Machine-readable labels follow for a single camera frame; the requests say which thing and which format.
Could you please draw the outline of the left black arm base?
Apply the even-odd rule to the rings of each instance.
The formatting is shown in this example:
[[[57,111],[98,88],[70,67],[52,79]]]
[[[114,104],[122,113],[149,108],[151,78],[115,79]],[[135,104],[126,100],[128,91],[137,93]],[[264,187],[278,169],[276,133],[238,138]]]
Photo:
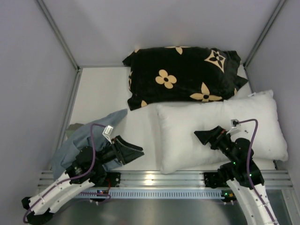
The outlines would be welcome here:
[[[118,187],[120,184],[121,173],[120,172],[108,172],[107,176],[102,184],[103,187]]]

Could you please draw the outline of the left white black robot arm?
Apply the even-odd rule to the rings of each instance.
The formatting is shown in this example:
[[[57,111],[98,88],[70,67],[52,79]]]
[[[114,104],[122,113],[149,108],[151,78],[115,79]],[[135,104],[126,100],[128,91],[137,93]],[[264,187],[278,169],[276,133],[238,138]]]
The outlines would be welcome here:
[[[116,160],[126,165],[143,156],[143,148],[116,136],[101,150],[86,146],[61,176],[36,196],[22,199],[26,213],[23,222],[43,225],[50,221],[59,209],[86,189],[100,186],[107,177],[106,163]]]

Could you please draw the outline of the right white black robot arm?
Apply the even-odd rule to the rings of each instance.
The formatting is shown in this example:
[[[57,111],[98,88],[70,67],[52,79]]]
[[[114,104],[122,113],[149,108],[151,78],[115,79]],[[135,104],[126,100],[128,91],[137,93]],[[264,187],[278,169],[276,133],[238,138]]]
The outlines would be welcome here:
[[[228,131],[220,126],[208,131],[195,131],[203,145],[221,151],[229,162],[216,172],[205,172],[204,182],[208,188],[229,187],[224,202],[237,201],[249,225],[277,225],[279,222],[270,205],[263,175],[253,161],[252,143],[245,138],[231,140]]]

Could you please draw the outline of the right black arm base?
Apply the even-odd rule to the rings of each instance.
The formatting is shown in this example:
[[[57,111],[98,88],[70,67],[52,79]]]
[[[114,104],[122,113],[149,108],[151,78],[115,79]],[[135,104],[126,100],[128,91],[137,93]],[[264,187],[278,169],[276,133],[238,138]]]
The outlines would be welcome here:
[[[207,188],[224,188],[226,183],[221,180],[217,172],[205,172],[204,183]]]

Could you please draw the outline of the blue grey pillowcase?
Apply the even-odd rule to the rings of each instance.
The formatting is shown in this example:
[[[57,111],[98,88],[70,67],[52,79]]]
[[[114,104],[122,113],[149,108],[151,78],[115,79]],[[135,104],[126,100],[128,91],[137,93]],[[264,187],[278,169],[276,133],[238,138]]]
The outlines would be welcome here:
[[[116,127],[127,115],[128,110],[122,109],[115,111],[104,118],[87,123],[78,128],[54,153],[51,160],[51,167],[53,171],[53,178],[58,179],[63,172],[71,166],[75,157],[79,154],[83,147],[91,146],[91,137],[94,139],[96,151],[108,144],[108,141],[102,135],[103,127],[94,126],[93,135],[90,134],[90,127],[93,123],[103,125],[104,127],[110,125]]]

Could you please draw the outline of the white pillow insert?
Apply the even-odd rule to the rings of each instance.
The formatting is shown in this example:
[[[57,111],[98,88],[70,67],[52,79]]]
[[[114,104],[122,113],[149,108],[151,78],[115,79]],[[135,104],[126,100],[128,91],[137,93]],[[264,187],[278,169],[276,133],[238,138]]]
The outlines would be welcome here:
[[[253,141],[254,157],[288,159],[287,143],[278,122],[273,91],[223,102],[188,106],[158,105],[164,174],[226,161],[218,148],[222,138]]]

